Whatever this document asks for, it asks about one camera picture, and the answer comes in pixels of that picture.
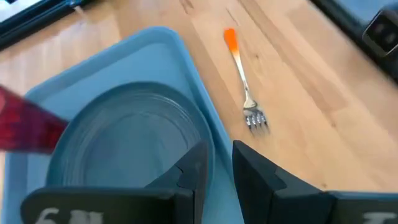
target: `wood grain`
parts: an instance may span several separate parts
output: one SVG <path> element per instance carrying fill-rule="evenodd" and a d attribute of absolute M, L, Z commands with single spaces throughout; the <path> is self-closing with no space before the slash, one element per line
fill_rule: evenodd
<path fill-rule="evenodd" d="M 102 0 L 0 52 L 0 83 L 23 94 L 150 26 L 182 36 L 231 139 L 321 189 L 398 191 L 397 85 L 305 0 Z M 269 135 L 245 126 L 226 27 Z"/>

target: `dark electronic device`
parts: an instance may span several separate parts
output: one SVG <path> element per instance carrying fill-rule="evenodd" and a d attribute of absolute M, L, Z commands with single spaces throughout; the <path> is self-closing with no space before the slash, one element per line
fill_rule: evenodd
<path fill-rule="evenodd" d="M 395 82 L 398 82 L 398 2 L 392 0 L 311 0 L 311 2 Z M 383 3 L 392 4 L 380 7 Z M 374 13 L 372 19 L 369 18 L 369 12 Z"/>
<path fill-rule="evenodd" d="M 201 223 L 207 150 L 191 149 L 143 189 L 42 189 L 21 207 L 25 224 Z M 396 224 L 398 194 L 323 192 L 241 141 L 233 175 L 245 224 Z"/>
<path fill-rule="evenodd" d="M 0 50 L 74 12 L 74 7 L 84 6 L 90 1 L 92 0 L 41 0 L 1 21 Z"/>

